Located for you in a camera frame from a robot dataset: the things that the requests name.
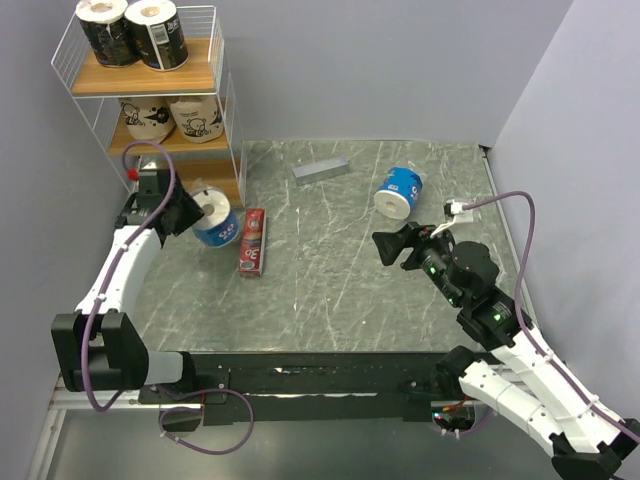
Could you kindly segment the blue paper towel roll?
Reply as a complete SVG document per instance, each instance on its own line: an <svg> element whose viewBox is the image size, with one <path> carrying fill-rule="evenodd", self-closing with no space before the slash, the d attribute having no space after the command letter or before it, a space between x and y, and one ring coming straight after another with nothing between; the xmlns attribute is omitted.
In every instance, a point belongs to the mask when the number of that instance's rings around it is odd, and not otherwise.
<svg viewBox="0 0 640 480"><path fill-rule="evenodd" d="M226 194L198 179L190 195L204 212L204 216L192 227L194 236L212 248L231 244L239 233L239 221Z"/></svg>
<svg viewBox="0 0 640 480"><path fill-rule="evenodd" d="M407 219L423 189L421 177L405 167L392 167L374 194L376 209L395 220Z"/></svg>

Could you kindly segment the brown paper towel roll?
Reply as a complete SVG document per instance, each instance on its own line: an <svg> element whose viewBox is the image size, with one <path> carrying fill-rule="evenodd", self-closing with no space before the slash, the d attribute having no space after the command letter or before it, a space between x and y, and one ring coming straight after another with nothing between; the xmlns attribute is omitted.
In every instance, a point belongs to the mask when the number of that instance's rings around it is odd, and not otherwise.
<svg viewBox="0 0 640 480"><path fill-rule="evenodd" d="M187 141L202 144L224 133L221 109L215 96L169 97L168 104L177 128Z"/></svg>
<svg viewBox="0 0 640 480"><path fill-rule="evenodd" d="M119 98L121 116L134 140L161 143L175 128L169 104L163 96Z"/></svg>

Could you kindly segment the black paper towel roll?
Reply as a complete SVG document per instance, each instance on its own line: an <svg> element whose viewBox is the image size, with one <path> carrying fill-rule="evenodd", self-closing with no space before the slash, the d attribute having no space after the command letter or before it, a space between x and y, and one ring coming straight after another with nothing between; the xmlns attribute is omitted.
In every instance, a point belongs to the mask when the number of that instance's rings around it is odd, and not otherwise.
<svg viewBox="0 0 640 480"><path fill-rule="evenodd" d="M125 0L79 1L75 16L97 62L104 67L127 67L139 59L125 12Z"/></svg>
<svg viewBox="0 0 640 480"><path fill-rule="evenodd" d="M167 72L187 62L188 47L173 1L136 1L127 7L125 18L147 67Z"/></svg>

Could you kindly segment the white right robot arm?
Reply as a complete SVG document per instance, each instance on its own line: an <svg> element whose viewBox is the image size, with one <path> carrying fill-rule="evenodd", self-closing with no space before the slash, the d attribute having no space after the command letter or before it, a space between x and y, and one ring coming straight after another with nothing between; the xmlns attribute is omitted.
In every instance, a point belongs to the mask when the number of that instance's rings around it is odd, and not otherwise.
<svg viewBox="0 0 640 480"><path fill-rule="evenodd" d="M375 232L381 262L421 270L457 308L464 332L519 379L513 384L469 349L458 346L439 365L437 386L446 397L479 400L525 432L550 457L563 479L611 479L639 445L639 423L623 419L598 397L576 392L576 377L560 361L531 319L496 285L500 272L489 249L456 242L448 231L409 222L396 232Z"/></svg>

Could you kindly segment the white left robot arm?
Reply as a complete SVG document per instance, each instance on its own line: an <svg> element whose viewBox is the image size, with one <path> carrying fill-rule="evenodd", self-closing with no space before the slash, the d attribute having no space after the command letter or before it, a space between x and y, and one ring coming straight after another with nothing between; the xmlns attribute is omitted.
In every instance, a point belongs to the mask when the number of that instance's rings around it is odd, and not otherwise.
<svg viewBox="0 0 640 480"><path fill-rule="evenodd" d="M167 237L178 236L203 217L168 169L144 171L139 187L116 219L112 246L90 291L67 314L58 314L52 339L65 387L81 392L83 370L93 391L137 390L162 384L174 401L198 389L189 356L146 347L132 323L136 299Z"/></svg>

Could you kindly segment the red toothpaste box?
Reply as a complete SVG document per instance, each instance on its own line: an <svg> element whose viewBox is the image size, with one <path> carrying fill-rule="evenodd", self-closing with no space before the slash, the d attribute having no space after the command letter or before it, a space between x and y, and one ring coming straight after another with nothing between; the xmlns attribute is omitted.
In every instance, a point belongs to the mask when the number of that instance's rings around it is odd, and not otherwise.
<svg viewBox="0 0 640 480"><path fill-rule="evenodd" d="M246 211L240 243L239 273L241 275L262 275L266 221L266 210L264 208L249 208Z"/></svg>

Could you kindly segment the grey rectangular box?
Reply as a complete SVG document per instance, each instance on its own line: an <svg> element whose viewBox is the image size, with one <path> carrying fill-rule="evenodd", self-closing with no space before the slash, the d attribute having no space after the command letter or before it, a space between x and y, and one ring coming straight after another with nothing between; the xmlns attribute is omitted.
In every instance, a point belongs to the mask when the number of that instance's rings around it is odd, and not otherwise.
<svg viewBox="0 0 640 480"><path fill-rule="evenodd" d="M350 171L346 157L336 157L298 166L293 169L298 186L344 175Z"/></svg>

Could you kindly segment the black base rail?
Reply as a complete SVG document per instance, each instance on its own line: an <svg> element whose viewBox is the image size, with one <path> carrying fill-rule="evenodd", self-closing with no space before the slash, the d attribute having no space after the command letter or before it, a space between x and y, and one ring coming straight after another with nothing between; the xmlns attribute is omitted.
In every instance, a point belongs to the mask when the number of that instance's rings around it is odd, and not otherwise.
<svg viewBox="0 0 640 480"><path fill-rule="evenodd" d="M428 422L463 397L437 352L194 353L184 384L145 387L142 404L204 409L207 426L237 421L398 418Z"/></svg>

